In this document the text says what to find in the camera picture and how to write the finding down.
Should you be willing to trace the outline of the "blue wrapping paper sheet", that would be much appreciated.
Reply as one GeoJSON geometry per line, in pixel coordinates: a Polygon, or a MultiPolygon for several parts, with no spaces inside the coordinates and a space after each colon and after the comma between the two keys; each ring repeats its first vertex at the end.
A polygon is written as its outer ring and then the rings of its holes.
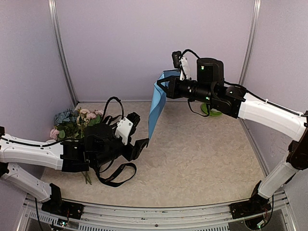
{"type": "MultiPolygon", "coordinates": [[[[161,76],[158,78],[165,78],[169,76],[179,76],[180,73],[177,70],[167,70],[163,71],[161,76]]],[[[163,111],[167,97],[161,98],[158,95],[158,92],[156,90],[156,84],[154,83],[154,91],[153,91],[153,96],[152,96],[152,101],[151,101],[151,107],[150,107],[150,112],[149,112],[149,117],[148,117],[148,137],[151,139],[155,126],[157,124],[157,121],[161,115],[161,112],[163,111]]]]}

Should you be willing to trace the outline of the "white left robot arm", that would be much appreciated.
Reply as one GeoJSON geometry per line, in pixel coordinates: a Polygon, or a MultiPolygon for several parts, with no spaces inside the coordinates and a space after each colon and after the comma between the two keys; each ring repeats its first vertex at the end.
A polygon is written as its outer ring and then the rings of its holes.
{"type": "Polygon", "coordinates": [[[57,214],[67,210],[67,202],[61,197],[58,186],[44,183],[28,172],[18,169],[19,163],[53,168],[62,172],[86,172],[93,169],[100,176],[102,165],[113,162],[119,156],[129,161],[139,157],[148,138],[130,143],[136,126],[129,121],[117,125],[99,123],[85,129],[81,139],[62,141],[29,141],[18,139],[0,129],[0,176],[23,191],[34,196],[57,214]]]}

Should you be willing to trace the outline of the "left corner metal post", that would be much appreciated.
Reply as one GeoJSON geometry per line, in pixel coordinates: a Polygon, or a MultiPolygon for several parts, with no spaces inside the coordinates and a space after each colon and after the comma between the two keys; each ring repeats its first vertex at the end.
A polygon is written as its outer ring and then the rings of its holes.
{"type": "Polygon", "coordinates": [[[67,86],[67,89],[68,89],[68,92],[69,92],[71,102],[72,102],[73,106],[76,107],[77,104],[79,103],[79,101],[77,99],[77,95],[76,95],[76,92],[75,92],[75,89],[74,89],[73,81],[72,81],[71,76],[70,76],[68,63],[67,63],[67,59],[66,59],[65,52],[64,52],[64,45],[63,45],[62,36],[61,36],[61,29],[60,29],[58,14],[57,14],[56,1],[55,0],[49,0],[48,5],[49,5],[51,23],[52,23],[53,32],[54,32],[55,41],[56,41],[56,47],[57,47],[57,51],[58,51],[58,54],[59,54],[62,70],[63,70],[63,73],[64,73],[64,79],[65,79],[65,82],[66,82],[66,86],[67,86]]]}

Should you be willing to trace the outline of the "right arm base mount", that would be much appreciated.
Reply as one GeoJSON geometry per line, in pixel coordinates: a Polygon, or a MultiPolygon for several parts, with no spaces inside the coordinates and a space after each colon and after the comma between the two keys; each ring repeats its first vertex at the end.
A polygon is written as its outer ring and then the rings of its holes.
{"type": "Polygon", "coordinates": [[[266,210],[269,211],[272,209],[269,202],[270,200],[258,195],[258,187],[260,184],[261,181],[259,181],[254,187],[252,195],[249,199],[229,205],[233,219],[260,214],[266,210]]]}

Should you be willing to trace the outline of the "green plastic saucer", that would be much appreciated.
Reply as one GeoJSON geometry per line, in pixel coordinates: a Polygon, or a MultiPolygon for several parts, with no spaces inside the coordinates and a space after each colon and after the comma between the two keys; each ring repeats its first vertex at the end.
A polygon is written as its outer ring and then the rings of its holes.
{"type": "Polygon", "coordinates": [[[209,105],[206,103],[201,104],[201,110],[206,115],[210,115],[212,117],[221,116],[222,112],[216,110],[216,109],[210,109],[209,105]]]}

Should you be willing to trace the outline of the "black printed ribbon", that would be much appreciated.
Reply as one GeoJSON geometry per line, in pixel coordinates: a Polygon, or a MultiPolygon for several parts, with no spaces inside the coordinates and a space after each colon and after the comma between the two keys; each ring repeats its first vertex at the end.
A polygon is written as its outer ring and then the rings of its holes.
{"type": "Polygon", "coordinates": [[[115,137],[116,124],[117,122],[111,125],[112,137],[105,142],[105,150],[97,155],[97,166],[94,168],[98,180],[113,188],[123,185],[137,173],[136,165],[122,156],[124,152],[133,152],[135,144],[131,143],[133,134],[129,138],[130,142],[124,145],[121,138],[115,137]]]}

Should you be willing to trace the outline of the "fake flower bunch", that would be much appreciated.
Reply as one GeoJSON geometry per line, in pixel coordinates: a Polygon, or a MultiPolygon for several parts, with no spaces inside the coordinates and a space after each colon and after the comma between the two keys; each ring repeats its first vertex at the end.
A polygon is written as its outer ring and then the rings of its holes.
{"type": "Polygon", "coordinates": [[[103,119],[102,110],[90,111],[87,108],[66,109],[54,116],[54,125],[50,131],[52,140],[81,139],[85,129],[98,124],[103,119]]]}

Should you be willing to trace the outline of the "aluminium table frame rail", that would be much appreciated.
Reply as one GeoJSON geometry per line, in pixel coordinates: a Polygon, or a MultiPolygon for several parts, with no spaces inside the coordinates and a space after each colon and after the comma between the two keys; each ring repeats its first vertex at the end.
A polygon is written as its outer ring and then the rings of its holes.
{"type": "Polygon", "coordinates": [[[60,226],[61,216],[41,211],[40,203],[28,195],[16,231],[38,230],[41,226],[63,231],[231,231],[246,230],[250,217],[234,219],[230,203],[186,207],[127,207],[83,203],[80,219],[70,218],[60,226]]]}

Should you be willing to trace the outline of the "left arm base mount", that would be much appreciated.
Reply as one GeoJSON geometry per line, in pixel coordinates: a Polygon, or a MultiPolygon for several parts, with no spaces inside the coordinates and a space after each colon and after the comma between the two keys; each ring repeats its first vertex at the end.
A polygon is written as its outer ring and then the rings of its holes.
{"type": "Polygon", "coordinates": [[[50,198],[42,203],[41,209],[54,215],[80,220],[84,205],[63,200],[60,188],[53,183],[50,184],[50,187],[50,198]]]}

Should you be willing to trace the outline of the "right corner metal post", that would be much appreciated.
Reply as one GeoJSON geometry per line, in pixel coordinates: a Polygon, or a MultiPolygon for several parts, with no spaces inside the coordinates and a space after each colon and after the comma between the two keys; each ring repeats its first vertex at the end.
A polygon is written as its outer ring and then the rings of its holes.
{"type": "Polygon", "coordinates": [[[261,8],[261,0],[254,0],[254,6],[253,6],[253,13],[252,13],[252,20],[251,20],[251,25],[250,25],[250,30],[249,30],[249,36],[248,36],[248,42],[246,46],[246,51],[244,55],[244,62],[242,65],[241,69],[241,74],[240,74],[240,79],[239,79],[239,84],[244,85],[248,69],[249,69],[249,64],[251,60],[251,56],[253,53],[253,46],[255,42],[255,37],[257,34],[257,25],[259,21],[259,14],[260,14],[260,8],[261,8]]]}

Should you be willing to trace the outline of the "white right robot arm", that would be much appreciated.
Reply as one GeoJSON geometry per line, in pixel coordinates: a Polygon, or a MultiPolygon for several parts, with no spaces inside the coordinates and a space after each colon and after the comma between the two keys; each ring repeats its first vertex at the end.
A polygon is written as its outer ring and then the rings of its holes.
{"type": "Polygon", "coordinates": [[[277,151],[282,144],[285,151],[281,161],[256,185],[246,203],[249,213],[264,207],[274,193],[289,182],[299,171],[308,167],[308,114],[294,111],[252,93],[246,87],[224,79],[223,62],[213,58],[196,61],[196,79],[189,76],[186,58],[174,60],[178,74],[170,74],[157,81],[159,89],[170,99],[187,99],[188,103],[205,103],[206,109],[215,109],[244,123],[264,127],[267,151],[277,151]]]}

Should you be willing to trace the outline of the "corner metal post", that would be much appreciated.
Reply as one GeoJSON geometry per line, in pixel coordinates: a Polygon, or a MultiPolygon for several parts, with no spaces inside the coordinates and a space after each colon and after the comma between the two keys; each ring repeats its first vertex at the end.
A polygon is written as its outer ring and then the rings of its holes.
{"type": "Polygon", "coordinates": [[[259,21],[259,14],[260,14],[260,8],[261,8],[261,0],[254,0],[254,6],[253,6],[253,13],[252,13],[252,20],[251,20],[251,25],[250,25],[250,30],[249,30],[249,36],[248,36],[248,42],[246,46],[246,51],[244,55],[244,62],[242,65],[241,69],[241,74],[240,74],[240,79],[239,79],[239,84],[244,85],[248,69],[249,69],[249,64],[251,60],[251,56],[253,53],[253,46],[255,42],[255,37],[257,34],[257,25],[259,21]]]}
{"type": "Polygon", "coordinates": [[[79,101],[77,99],[77,95],[76,95],[76,92],[75,92],[75,89],[74,89],[73,81],[72,81],[71,76],[70,76],[68,63],[67,63],[67,59],[66,59],[65,52],[64,52],[64,45],[63,45],[62,36],[61,36],[61,29],[60,29],[58,14],[57,14],[56,1],[55,0],[49,0],[48,5],[49,5],[51,23],[52,23],[53,32],[54,32],[55,41],[56,41],[56,47],[57,47],[57,51],[58,51],[58,54],[59,54],[62,70],[63,70],[63,73],[64,73],[64,79],[65,79],[65,82],[66,82],[66,86],[67,86],[67,89],[68,89],[68,92],[69,92],[71,102],[72,102],[73,106],[76,107],[77,104],[79,103],[79,101]]]}

